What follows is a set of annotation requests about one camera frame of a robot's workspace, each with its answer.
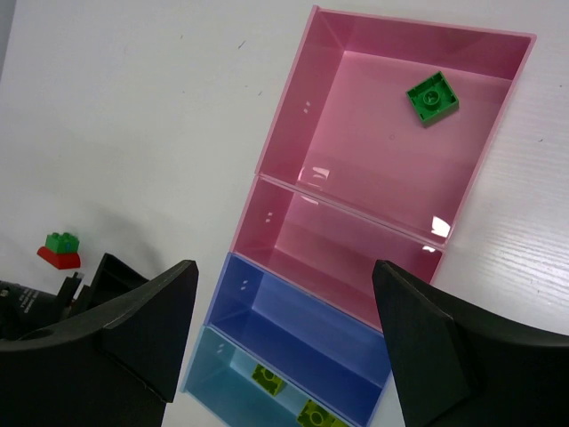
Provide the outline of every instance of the dark green block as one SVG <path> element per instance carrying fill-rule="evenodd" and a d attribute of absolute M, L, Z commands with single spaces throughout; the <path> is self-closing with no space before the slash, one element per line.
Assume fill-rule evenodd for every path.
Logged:
<path fill-rule="evenodd" d="M 79 239 L 69 233 L 47 235 L 45 246 L 56 254 L 75 254 L 79 250 Z"/>
<path fill-rule="evenodd" d="M 459 109 L 459 99 L 440 71 L 407 92 L 423 126 L 431 126 Z"/>
<path fill-rule="evenodd" d="M 252 378 L 271 396 L 276 396 L 286 386 L 283 380 L 262 365 L 255 367 Z"/>
<path fill-rule="evenodd" d="M 306 402 L 296 421 L 303 427 L 348 427 L 312 400 Z"/>

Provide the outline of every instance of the plastic bin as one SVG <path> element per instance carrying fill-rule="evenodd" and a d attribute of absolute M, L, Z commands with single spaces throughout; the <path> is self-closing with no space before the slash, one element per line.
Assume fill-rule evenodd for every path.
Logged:
<path fill-rule="evenodd" d="M 206 324 L 358 426 L 390 370 L 383 335 L 230 254 Z"/>
<path fill-rule="evenodd" d="M 534 41 L 315 7 L 257 173 L 442 247 Z M 438 71 L 460 109 L 425 129 Z"/>
<path fill-rule="evenodd" d="M 262 179 L 233 252 L 378 329 L 375 262 L 392 261 L 430 282 L 441 258 L 419 240 Z"/>
<path fill-rule="evenodd" d="M 299 427 L 296 418 L 310 397 L 292 384 L 270 396 L 251 378 L 258 363 L 205 327 L 185 390 L 231 427 Z"/>

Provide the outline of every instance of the table surface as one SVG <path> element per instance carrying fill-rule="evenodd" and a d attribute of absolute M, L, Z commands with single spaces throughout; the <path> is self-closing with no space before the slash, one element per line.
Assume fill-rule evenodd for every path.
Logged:
<path fill-rule="evenodd" d="M 322 1 L 323 7 L 538 35 L 435 286 L 569 334 L 569 3 Z M 2 279 L 55 292 L 45 235 L 146 276 L 197 260 L 184 366 L 309 16 L 309 0 L 19 0 L 0 84 Z M 385 391 L 374 425 L 402 424 Z M 218 426 L 179 393 L 164 426 Z"/>

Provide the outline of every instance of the pink plastic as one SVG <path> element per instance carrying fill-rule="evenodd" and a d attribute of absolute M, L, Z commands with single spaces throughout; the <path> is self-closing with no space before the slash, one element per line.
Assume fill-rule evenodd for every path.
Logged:
<path fill-rule="evenodd" d="M 442 249 L 534 42 L 315 7 L 257 172 Z M 439 70 L 461 106 L 425 129 Z"/>
<path fill-rule="evenodd" d="M 424 243 L 260 178 L 245 209 L 235 253 L 376 328 L 376 260 L 429 282 L 441 258 Z"/>

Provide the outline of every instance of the blue bin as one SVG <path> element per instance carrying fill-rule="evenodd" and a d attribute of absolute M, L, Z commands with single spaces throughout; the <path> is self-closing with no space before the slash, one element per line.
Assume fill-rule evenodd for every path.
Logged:
<path fill-rule="evenodd" d="M 310 397 L 291 384 L 270 396 L 252 379 L 258 363 L 205 327 L 185 390 L 231 427 L 299 427 L 296 418 Z"/>
<path fill-rule="evenodd" d="M 230 254 L 206 324 L 358 426 L 389 371 L 383 335 Z"/>

